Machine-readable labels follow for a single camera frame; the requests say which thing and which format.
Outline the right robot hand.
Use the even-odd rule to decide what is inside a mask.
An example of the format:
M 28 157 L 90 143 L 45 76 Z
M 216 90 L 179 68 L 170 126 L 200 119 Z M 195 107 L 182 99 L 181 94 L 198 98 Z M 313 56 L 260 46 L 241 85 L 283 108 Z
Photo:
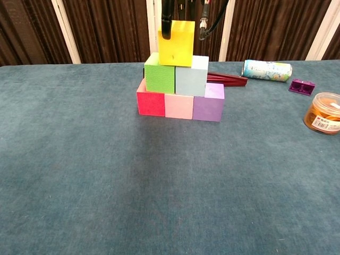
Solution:
M 196 19 L 196 0 L 162 0 L 161 36 L 166 40 L 170 40 L 171 38 L 172 20 L 174 17 L 175 4 L 177 4 L 178 17 L 180 18 L 180 20 L 185 19 L 186 6 L 188 6 L 189 8 L 189 20 L 194 21 Z

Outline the yellow cube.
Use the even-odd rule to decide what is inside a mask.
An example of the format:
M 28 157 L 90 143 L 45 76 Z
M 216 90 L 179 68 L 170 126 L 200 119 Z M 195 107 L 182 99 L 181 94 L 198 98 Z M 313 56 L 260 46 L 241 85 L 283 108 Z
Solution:
M 194 21 L 172 21 L 170 40 L 162 37 L 158 29 L 159 64 L 166 66 L 191 67 L 194 44 Z

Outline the green cube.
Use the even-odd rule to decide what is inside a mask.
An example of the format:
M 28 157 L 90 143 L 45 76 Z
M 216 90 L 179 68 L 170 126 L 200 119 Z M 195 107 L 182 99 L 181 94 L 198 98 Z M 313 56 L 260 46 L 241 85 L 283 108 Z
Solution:
M 151 53 L 144 63 L 144 75 L 147 91 L 175 93 L 175 67 L 160 65 L 158 52 Z

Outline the light blue cube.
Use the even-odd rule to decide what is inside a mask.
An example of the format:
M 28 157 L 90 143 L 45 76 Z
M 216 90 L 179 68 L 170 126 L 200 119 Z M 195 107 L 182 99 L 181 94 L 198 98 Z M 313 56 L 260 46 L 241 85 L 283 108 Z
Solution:
M 175 93 L 185 96 L 205 95 L 209 57 L 193 55 L 191 67 L 175 68 Z

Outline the red cube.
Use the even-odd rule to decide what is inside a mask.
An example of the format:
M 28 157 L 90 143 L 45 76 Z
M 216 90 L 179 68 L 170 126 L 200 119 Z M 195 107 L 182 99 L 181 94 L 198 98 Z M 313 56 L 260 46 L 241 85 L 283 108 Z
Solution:
M 140 115 L 165 117 L 165 94 L 147 91 L 145 78 L 141 80 L 136 96 Z

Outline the purple cube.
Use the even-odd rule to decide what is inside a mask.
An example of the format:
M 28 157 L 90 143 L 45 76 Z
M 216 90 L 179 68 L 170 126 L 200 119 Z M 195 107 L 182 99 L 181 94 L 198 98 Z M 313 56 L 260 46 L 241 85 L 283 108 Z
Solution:
M 225 92 L 222 83 L 207 83 L 204 96 L 194 96 L 193 120 L 220 122 Z

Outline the dark brown curtain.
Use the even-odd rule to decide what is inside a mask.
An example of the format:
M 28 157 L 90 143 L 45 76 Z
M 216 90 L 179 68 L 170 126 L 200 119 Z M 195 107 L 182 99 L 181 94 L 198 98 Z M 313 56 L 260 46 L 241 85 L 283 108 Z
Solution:
M 229 0 L 209 0 L 209 21 Z M 226 61 L 305 60 L 332 0 L 236 0 Z M 146 0 L 63 0 L 81 63 L 143 62 Z M 218 61 L 225 13 L 194 53 Z M 340 25 L 321 60 L 340 60 Z M 0 0 L 0 66 L 71 64 L 51 0 Z

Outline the pink cube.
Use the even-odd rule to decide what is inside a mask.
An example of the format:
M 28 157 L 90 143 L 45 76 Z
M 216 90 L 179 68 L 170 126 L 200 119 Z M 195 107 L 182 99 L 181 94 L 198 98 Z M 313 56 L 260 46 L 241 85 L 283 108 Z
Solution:
M 193 116 L 193 96 L 165 94 L 165 117 L 191 120 Z

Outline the red folding paper fan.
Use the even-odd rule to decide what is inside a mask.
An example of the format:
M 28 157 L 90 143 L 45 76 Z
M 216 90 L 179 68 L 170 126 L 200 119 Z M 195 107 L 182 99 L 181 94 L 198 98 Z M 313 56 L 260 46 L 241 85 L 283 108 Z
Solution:
M 216 72 L 208 72 L 207 74 L 207 83 L 222 83 L 224 87 L 244 87 L 247 81 L 247 78 L 241 76 L 221 74 Z

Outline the printed drink can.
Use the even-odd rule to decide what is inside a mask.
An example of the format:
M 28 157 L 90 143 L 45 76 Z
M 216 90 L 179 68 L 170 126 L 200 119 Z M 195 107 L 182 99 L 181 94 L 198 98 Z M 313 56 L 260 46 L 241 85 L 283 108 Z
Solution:
M 292 66 L 287 63 L 247 59 L 241 74 L 246 78 L 286 82 L 292 75 Z

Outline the small purple plastic brick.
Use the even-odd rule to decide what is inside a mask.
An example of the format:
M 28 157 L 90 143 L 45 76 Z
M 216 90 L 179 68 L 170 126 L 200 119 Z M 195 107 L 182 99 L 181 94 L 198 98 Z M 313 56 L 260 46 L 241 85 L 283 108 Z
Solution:
M 313 82 L 293 79 L 288 90 L 298 94 L 311 96 L 315 87 L 316 85 Z

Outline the clear tub of rubber bands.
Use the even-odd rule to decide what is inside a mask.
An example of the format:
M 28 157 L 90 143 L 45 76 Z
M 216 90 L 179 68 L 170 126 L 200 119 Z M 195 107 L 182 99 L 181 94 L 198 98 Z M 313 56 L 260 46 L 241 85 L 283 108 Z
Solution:
M 304 116 L 304 123 L 308 128 L 324 134 L 340 133 L 340 94 L 316 94 Z

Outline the teal felt table cover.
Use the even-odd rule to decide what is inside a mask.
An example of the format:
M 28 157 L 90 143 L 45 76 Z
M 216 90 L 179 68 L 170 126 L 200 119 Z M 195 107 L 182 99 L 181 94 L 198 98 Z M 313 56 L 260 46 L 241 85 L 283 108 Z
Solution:
M 250 79 L 141 116 L 142 63 L 0 67 L 0 255 L 340 255 L 340 134 Z

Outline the white partition frame post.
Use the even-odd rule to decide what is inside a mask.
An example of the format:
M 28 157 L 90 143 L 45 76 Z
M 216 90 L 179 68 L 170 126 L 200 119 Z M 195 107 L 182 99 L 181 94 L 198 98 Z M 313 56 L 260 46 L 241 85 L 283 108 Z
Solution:
M 225 19 L 223 25 L 223 33 L 222 33 L 222 40 L 220 43 L 220 50 L 219 50 L 219 62 L 226 61 L 227 50 L 228 50 L 228 43 L 231 34 L 231 27 L 233 21 L 233 14 L 234 14 L 234 7 L 235 7 L 236 0 L 229 0 L 228 5 L 225 12 Z
M 338 26 L 340 25 L 340 0 L 331 0 L 318 32 L 313 40 L 306 61 L 320 61 Z
M 146 0 L 150 52 L 158 52 L 158 29 L 162 24 L 162 0 Z
M 62 31 L 67 49 L 69 51 L 70 58 L 73 64 L 81 64 L 78 48 L 74 40 L 73 32 L 67 13 L 64 7 L 63 0 L 51 0 L 56 17 L 58 19 L 59 26 Z

